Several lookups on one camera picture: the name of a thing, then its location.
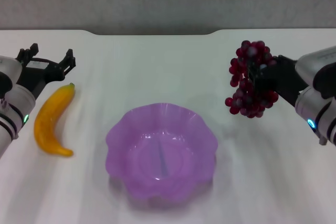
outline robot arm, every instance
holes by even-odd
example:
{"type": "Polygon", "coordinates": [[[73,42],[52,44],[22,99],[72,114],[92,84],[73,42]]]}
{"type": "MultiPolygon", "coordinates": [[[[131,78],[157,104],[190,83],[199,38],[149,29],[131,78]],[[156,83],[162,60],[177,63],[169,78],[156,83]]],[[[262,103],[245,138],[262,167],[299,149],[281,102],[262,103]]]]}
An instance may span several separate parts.
{"type": "Polygon", "coordinates": [[[336,47],[298,61],[279,56],[276,62],[261,70],[248,66],[255,89],[276,91],[307,121],[320,144],[336,144],[336,47]]]}
{"type": "Polygon", "coordinates": [[[0,157],[28,120],[46,84],[62,81],[76,66],[72,49],[60,63],[33,58],[38,45],[21,49],[17,58],[0,56],[0,157]]]}

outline white table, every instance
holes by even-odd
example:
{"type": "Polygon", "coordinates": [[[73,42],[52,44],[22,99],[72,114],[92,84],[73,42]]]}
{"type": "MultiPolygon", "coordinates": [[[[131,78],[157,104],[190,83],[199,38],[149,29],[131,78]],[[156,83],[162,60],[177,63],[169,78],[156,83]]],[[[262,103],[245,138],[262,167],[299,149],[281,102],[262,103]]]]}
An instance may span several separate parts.
{"type": "Polygon", "coordinates": [[[229,62],[244,39],[299,56],[336,44],[336,29],[221,30],[205,36],[97,36],[86,31],[0,31],[0,55],[39,44],[77,66],[45,87],[30,120],[0,160],[0,223],[336,223],[336,148],[320,146],[280,99],[261,119],[230,115],[229,62]],[[62,84],[76,96],[57,133],[72,158],[44,154],[33,123],[62,84]],[[199,113],[219,141],[212,186],[179,207],[134,203],[109,180],[105,136],[131,108],[170,102],[199,113]]]}

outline bowl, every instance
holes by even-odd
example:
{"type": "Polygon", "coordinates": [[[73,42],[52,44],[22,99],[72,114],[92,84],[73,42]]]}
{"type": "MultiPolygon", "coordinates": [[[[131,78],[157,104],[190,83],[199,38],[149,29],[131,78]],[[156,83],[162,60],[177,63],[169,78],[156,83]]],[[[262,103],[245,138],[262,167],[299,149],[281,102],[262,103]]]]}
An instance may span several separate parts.
{"type": "Polygon", "coordinates": [[[183,201],[214,175],[215,135],[197,113],[174,104],[130,110],[106,143],[107,172],[134,198],[183,201]]]}

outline green indicator light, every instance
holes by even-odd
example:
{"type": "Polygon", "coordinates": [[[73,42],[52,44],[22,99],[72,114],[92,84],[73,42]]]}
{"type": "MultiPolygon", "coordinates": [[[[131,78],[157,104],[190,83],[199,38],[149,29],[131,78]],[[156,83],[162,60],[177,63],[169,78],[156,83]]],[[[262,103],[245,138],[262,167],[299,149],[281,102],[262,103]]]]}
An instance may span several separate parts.
{"type": "Polygon", "coordinates": [[[25,118],[23,119],[23,122],[26,123],[29,119],[29,115],[26,115],[25,118]]]}

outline plastic bowl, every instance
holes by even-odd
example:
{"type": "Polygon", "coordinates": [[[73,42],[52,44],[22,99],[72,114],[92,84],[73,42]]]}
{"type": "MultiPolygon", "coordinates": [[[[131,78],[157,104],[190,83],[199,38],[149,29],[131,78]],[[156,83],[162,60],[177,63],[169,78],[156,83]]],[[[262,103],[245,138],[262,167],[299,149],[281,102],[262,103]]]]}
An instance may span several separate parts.
{"type": "Polygon", "coordinates": [[[106,137],[106,170],[134,198],[186,199],[212,179],[218,142],[186,108],[155,103],[132,109],[106,137]]]}

